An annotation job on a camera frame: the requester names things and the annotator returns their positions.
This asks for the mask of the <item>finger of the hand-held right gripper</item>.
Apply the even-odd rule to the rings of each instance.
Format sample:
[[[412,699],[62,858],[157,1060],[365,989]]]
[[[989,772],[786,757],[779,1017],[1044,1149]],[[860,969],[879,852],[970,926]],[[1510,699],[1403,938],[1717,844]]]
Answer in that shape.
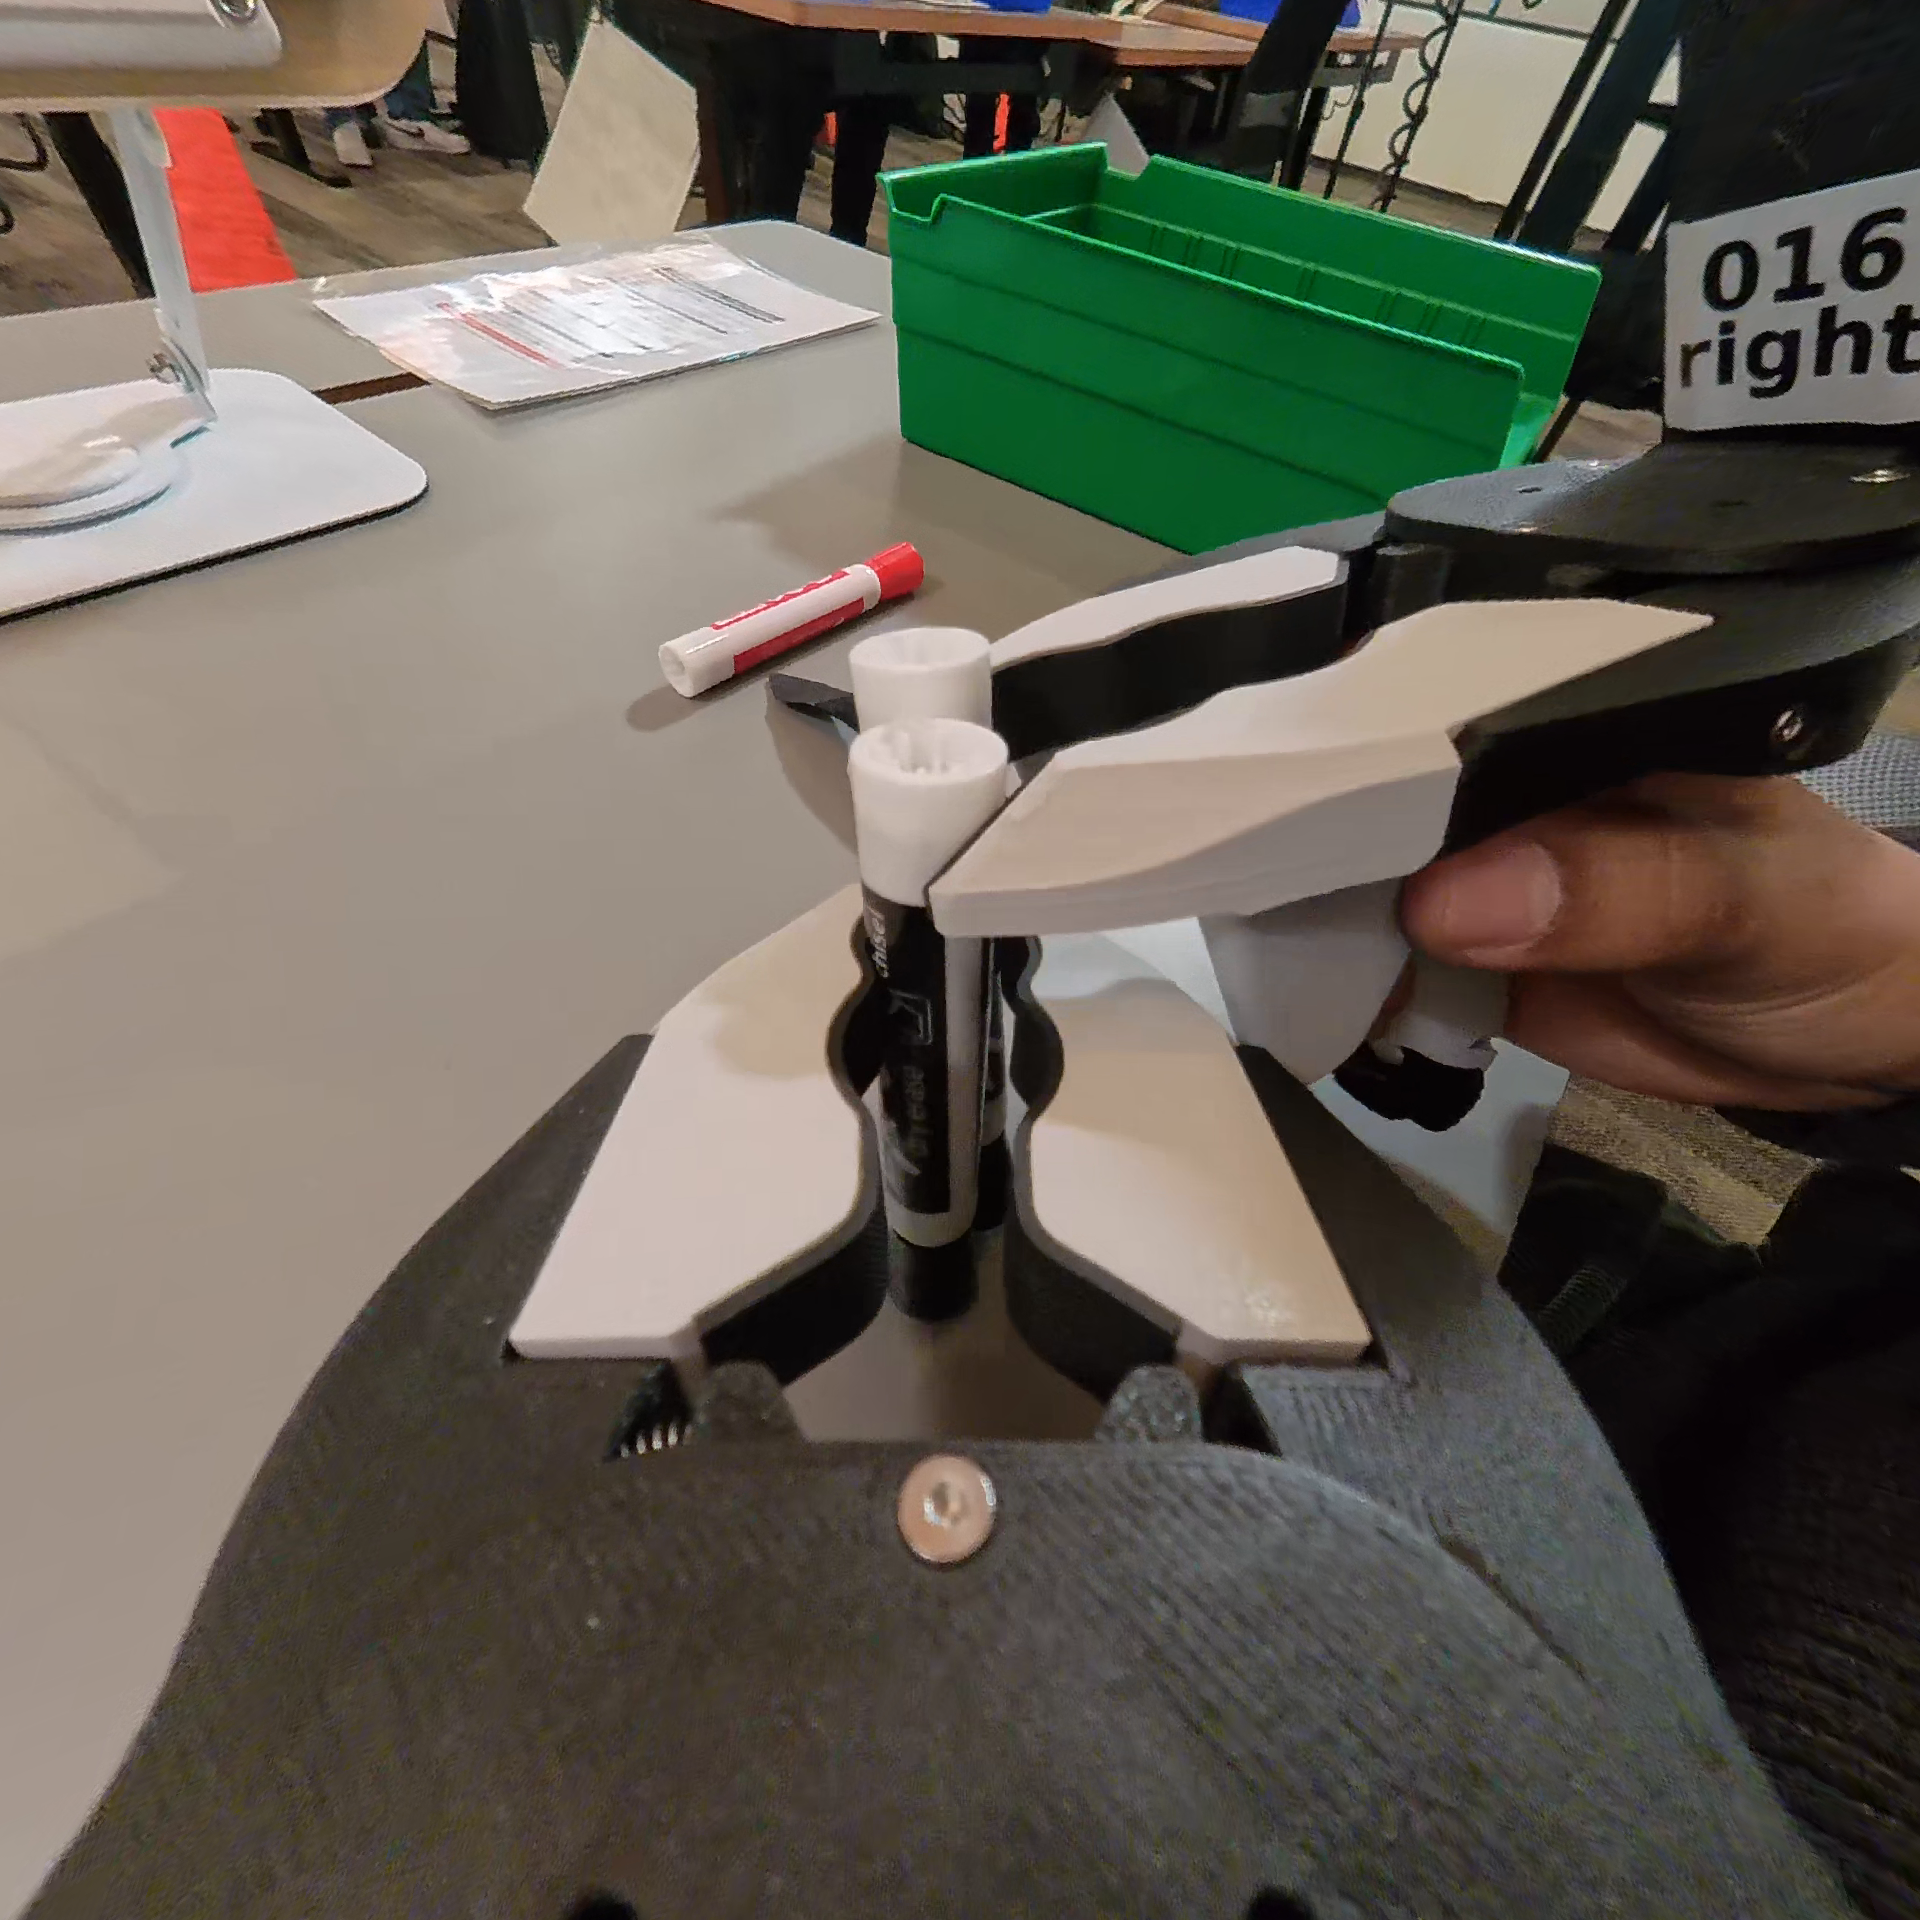
[[[1036,618],[991,643],[991,729],[1033,778],[1073,745],[1331,665],[1348,649],[1351,571],[1287,545]]]
[[[1611,600],[1449,604],[1331,665],[1057,753],[929,888],[949,938],[1254,917],[1419,872],[1490,713],[1706,632]]]

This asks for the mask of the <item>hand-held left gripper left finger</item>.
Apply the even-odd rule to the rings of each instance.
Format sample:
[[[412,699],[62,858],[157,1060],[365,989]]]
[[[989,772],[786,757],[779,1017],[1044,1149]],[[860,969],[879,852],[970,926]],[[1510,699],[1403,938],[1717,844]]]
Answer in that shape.
[[[715,1340],[862,1195],[862,1125],[833,1080],[860,985],[845,885],[661,1019],[513,1324],[523,1361],[715,1361]]]

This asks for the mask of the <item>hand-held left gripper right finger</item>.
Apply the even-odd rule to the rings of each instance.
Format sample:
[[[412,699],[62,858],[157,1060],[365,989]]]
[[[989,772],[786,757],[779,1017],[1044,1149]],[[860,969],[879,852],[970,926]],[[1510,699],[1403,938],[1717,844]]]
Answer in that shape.
[[[1047,1258],[1188,1364],[1351,1364],[1371,1331],[1241,1066],[1197,941],[1070,934],[1030,982],[1060,1060],[1021,1094]]]

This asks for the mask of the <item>black dry erase marker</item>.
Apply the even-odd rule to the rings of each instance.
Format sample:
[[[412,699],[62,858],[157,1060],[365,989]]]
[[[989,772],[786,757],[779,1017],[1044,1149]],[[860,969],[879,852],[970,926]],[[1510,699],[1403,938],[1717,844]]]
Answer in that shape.
[[[855,723],[863,729],[949,717],[991,726],[991,646],[963,629],[884,632],[851,653]],[[977,1171],[977,1232],[1001,1226],[1010,1155],[1006,1142],[1006,1033],[999,949],[989,947],[989,978],[983,998],[983,1109]]]
[[[951,717],[868,726],[849,754],[886,1289],[929,1325],[977,1300],[991,1033],[991,949],[941,933],[929,891],[1003,805],[1009,765],[991,729]]]

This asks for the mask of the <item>red dry erase marker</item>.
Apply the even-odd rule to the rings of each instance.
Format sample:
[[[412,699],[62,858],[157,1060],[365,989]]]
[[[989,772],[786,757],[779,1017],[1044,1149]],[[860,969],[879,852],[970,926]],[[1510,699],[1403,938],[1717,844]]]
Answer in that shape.
[[[662,684],[681,699],[700,699],[758,665],[916,595],[923,581],[922,552],[914,545],[891,545],[863,562],[662,643]]]

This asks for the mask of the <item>person's right hand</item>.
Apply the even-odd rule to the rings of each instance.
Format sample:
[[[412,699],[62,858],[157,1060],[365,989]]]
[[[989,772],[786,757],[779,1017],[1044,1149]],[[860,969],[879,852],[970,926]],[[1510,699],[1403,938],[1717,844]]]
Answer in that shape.
[[[1503,1035],[1630,1094],[1770,1114],[1917,1083],[1917,852],[1794,780],[1662,776],[1445,854],[1410,947],[1503,976]]]

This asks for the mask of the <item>green plastic bin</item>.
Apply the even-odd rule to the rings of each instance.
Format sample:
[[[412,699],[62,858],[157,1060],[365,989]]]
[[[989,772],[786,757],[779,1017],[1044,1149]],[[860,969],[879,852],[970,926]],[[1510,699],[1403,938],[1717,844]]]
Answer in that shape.
[[[883,193],[903,438],[1186,555],[1524,464],[1601,289],[1093,142]]]

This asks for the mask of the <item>laminated instruction sheet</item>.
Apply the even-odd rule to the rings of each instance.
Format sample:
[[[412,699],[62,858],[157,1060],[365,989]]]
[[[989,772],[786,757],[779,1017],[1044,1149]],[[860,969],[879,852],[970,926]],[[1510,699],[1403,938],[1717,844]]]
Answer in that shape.
[[[395,370],[503,413],[721,368],[878,325],[706,238],[474,273],[315,308]]]

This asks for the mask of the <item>wooden edged desk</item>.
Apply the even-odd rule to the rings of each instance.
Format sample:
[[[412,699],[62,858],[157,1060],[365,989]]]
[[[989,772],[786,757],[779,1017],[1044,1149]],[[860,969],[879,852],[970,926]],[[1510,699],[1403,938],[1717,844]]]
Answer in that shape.
[[[1133,73],[1228,77],[1219,138],[1273,136],[1273,178],[1306,181],[1331,98],[1397,77],[1423,40],[1391,32],[1386,17],[1363,28],[1311,28],[1311,5],[1278,5],[1267,22],[1188,5],[1150,12],[907,2],[698,2],[709,42],[788,32],[825,42],[833,84],[849,96],[987,92],[1057,98],[1091,112],[1102,89]]]

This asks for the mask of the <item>person's black knit clothing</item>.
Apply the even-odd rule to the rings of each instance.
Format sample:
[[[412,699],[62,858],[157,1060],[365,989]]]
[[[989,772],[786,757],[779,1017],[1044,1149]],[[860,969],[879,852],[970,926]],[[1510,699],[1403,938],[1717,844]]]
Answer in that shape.
[[[1499,1282],[1787,1810],[1861,1913],[1917,1916],[1916,1097],[1733,1123],[1813,1161],[1762,1240],[1549,1146]]]

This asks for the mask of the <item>white metal stand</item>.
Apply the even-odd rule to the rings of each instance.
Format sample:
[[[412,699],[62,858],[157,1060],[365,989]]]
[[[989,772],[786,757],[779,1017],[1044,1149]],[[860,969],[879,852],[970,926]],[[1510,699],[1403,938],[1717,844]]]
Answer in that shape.
[[[146,252],[151,372],[2,406],[2,618],[388,517],[426,470],[286,374],[210,368],[154,108],[108,110]]]

